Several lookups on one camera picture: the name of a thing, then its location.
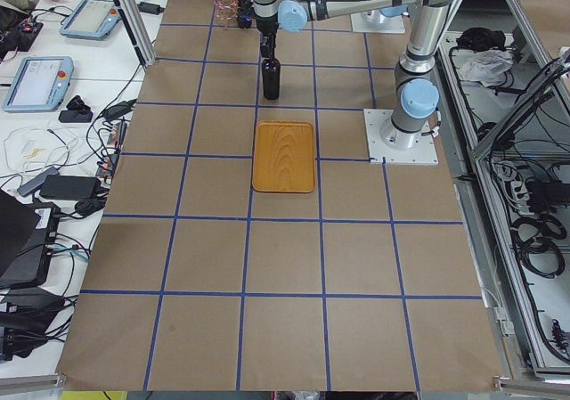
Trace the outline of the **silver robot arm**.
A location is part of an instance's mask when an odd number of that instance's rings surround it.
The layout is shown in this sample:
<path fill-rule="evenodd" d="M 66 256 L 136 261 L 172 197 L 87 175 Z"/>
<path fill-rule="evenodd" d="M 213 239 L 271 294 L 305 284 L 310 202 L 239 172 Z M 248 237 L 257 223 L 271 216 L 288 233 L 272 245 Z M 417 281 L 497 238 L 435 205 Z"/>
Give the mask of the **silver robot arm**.
<path fill-rule="evenodd" d="M 279 29 L 294 33 L 309 21 L 348 16 L 355 31 L 401 34 L 403 14 L 411 14 L 409 41 L 395 66 L 396 104 L 379 129 L 382 142 L 407 151 L 417 144 L 435 113 L 439 92 L 431 82 L 435 53 L 462 0 L 239 0 L 261 34 L 263 93 L 280 94 L 281 65 L 275 56 Z"/>
<path fill-rule="evenodd" d="M 384 23 L 390 19 L 401 17 L 408 12 L 408 5 L 398 5 L 366 12 L 365 19 L 371 23 Z"/>

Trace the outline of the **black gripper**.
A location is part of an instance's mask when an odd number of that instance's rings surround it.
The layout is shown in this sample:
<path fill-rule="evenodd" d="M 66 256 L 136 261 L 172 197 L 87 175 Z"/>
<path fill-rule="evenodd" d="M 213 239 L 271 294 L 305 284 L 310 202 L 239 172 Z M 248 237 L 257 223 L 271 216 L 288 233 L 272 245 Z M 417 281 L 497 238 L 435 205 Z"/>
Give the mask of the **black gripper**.
<path fill-rule="evenodd" d="M 276 49 L 276 33 L 279 28 L 277 16 L 258 17 L 256 27 L 262 34 L 260 39 L 260 53 L 263 58 L 274 58 Z"/>

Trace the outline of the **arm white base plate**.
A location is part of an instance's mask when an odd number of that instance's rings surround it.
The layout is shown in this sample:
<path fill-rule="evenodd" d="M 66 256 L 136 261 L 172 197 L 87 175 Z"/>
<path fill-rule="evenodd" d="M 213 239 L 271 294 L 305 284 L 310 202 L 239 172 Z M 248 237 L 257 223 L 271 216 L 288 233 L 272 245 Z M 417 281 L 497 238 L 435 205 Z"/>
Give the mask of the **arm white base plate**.
<path fill-rule="evenodd" d="M 392 110 L 363 111 L 366 140 L 371 164 L 436 166 L 435 139 L 425 120 L 422 129 L 404 133 L 392 123 Z"/>
<path fill-rule="evenodd" d="M 366 12 L 359 12 L 351 15 L 353 32 L 396 35 L 401 35 L 405 32 L 403 16 L 390 19 L 384 23 L 371 23 L 365 19 L 365 14 Z"/>

